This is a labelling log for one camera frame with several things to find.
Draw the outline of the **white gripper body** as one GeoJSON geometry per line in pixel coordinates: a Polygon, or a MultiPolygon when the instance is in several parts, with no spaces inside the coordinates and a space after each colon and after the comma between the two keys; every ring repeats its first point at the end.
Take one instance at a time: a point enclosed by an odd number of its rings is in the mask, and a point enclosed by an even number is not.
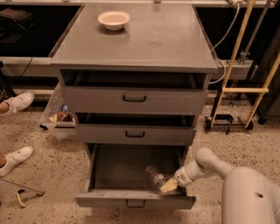
{"type": "Polygon", "coordinates": [[[174,174],[174,180],[179,187],[186,187],[193,180],[189,177],[184,167],[179,168],[174,174]]]}

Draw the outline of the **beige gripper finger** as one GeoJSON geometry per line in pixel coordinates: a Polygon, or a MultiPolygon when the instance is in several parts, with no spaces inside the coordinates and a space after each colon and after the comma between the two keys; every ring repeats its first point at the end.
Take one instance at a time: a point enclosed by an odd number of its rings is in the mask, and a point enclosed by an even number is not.
{"type": "Polygon", "coordinates": [[[168,193],[177,189],[177,181],[174,178],[170,178],[167,182],[165,182],[161,187],[160,191],[162,194],[168,193]]]}

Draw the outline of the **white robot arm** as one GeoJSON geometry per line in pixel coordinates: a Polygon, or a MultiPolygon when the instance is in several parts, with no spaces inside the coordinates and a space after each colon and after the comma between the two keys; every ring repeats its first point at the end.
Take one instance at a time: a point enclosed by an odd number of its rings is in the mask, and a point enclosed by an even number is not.
{"type": "Polygon", "coordinates": [[[161,192],[186,187],[213,174],[223,179],[221,224],[280,224],[280,187],[254,169],[222,161],[206,147],[196,152],[193,161],[179,168],[161,186],[161,192]]]}

